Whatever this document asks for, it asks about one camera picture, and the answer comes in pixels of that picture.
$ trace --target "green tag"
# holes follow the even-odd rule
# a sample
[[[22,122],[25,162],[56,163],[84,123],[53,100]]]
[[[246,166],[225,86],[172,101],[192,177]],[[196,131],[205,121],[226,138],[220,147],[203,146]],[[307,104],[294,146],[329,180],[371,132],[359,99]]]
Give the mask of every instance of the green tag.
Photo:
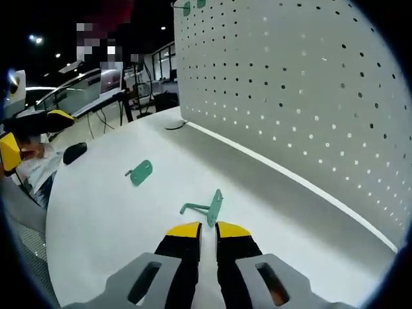
[[[189,16],[191,13],[191,3],[190,1],[186,2],[185,5],[183,6],[183,16]]]
[[[203,8],[206,5],[206,0],[198,0],[198,8]]]
[[[152,163],[150,163],[149,160],[145,160],[130,173],[130,180],[133,185],[139,186],[151,175],[152,172]]]

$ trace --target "black ceiling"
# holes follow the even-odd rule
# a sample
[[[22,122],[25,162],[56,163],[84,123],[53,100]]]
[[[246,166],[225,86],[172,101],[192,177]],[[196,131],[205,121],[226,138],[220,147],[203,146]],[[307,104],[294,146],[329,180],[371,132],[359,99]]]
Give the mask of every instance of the black ceiling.
[[[174,37],[172,0],[16,2],[19,7],[9,10],[15,12],[15,18],[9,26],[7,23],[3,26],[7,37],[10,36],[6,65],[25,70],[29,86],[58,86],[78,74],[58,73],[67,63],[76,61],[77,23],[98,22],[102,31],[85,35],[105,37],[101,47],[93,49],[93,61],[88,61],[80,71],[97,67],[104,61],[108,39],[114,39],[115,44],[122,47],[123,60],[127,62],[131,53],[152,53]],[[41,36],[43,43],[30,42],[30,34]]]

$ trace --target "person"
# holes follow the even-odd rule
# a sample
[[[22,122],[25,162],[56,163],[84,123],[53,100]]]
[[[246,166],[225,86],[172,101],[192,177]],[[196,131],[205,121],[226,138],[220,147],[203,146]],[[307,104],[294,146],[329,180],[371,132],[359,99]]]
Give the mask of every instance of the person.
[[[62,151],[55,151],[49,143],[42,143],[40,137],[16,138],[23,162],[16,168],[21,185],[36,203],[48,208],[53,181],[63,157]],[[4,169],[0,162],[0,174]]]

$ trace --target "white table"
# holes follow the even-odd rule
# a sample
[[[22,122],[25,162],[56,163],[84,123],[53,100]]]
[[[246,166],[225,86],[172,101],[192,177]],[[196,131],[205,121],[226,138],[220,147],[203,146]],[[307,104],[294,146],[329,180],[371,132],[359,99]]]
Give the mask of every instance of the white table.
[[[106,279],[144,252],[154,252],[173,226],[202,221],[200,280],[193,308],[224,308],[217,284],[215,231],[184,203],[209,204],[223,193],[220,221],[251,231],[306,275],[328,301],[360,305],[394,255],[374,235],[314,193],[261,162],[186,125],[166,131],[178,108],[130,123],[88,144],[59,169],[46,222],[51,281],[61,305],[85,302]],[[143,160],[152,175],[134,187],[125,173]]]

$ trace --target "white shirt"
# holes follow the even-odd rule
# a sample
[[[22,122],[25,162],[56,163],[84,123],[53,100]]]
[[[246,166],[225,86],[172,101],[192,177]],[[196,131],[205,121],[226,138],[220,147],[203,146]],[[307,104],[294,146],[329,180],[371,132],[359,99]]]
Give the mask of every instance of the white shirt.
[[[27,178],[28,183],[33,187],[33,194],[57,171],[63,158],[62,151],[55,151],[50,144],[43,145],[44,158],[33,158],[22,162],[17,167],[19,176]]]

